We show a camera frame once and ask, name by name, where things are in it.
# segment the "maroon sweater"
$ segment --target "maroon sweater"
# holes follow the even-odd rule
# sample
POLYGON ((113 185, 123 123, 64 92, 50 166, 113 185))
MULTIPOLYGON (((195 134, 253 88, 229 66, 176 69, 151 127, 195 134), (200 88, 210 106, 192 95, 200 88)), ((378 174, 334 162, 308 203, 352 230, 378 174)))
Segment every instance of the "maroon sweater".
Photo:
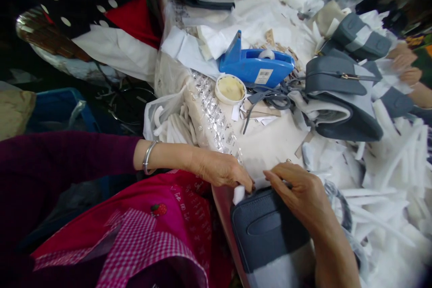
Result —
MULTIPOLYGON (((31 256, 18 243, 53 210, 71 183, 135 173, 138 137, 77 131, 17 136, 0 142, 0 287, 94 287, 105 256, 74 266, 33 272, 31 256)), ((128 287, 181 287, 168 262, 159 262, 128 287)))

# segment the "silver bracelet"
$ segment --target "silver bracelet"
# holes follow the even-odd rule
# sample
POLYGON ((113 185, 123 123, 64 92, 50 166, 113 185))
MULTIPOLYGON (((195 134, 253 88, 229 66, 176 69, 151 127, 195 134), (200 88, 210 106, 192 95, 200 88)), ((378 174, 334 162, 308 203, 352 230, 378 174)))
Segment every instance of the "silver bracelet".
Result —
POLYGON ((151 174, 153 174, 156 169, 153 169, 151 171, 147 170, 147 167, 149 166, 149 157, 150 157, 150 153, 152 152, 152 149, 154 148, 154 146, 159 143, 159 141, 154 141, 153 143, 151 143, 151 145, 148 147, 147 151, 145 152, 145 156, 144 156, 144 161, 143 161, 143 170, 144 170, 144 174, 146 176, 149 176, 151 174))

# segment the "metal clasp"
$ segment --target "metal clasp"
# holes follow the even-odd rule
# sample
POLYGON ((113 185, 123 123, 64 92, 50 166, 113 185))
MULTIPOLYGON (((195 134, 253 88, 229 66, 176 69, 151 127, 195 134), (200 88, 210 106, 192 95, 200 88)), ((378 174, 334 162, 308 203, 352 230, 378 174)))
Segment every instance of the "metal clasp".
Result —
POLYGON ((347 79, 347 80, 357 80, 357 81, 360 80, 360 78, 358 76, 355 76, 355 75, 352 75, 352 74, 346 74, 346 73, 343 73, 342 76, 341 76, 341 78, 347 79))

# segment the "barcode label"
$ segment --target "barcode label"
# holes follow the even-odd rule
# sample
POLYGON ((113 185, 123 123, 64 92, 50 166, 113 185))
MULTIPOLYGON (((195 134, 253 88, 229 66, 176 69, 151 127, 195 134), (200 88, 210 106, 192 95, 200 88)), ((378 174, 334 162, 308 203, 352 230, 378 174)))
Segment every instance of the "barcode label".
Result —
POLYGON ((267 81, 270 79, 272 72, 273 70, 271 69, 260 69, 260 71, 258 72, 258 76, 256 77, 255 83, 266 84, 267 81))

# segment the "glue container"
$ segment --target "glue container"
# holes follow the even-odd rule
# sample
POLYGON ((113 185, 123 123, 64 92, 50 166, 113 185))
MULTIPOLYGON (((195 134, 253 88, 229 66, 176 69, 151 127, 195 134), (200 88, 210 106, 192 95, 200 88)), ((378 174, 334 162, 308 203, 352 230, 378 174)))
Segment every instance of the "glue container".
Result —
POLYGON ((215 94, 224 104, 234 106, 245 99, 246 86, 239 78, 223 74, 216 80, 215 94))

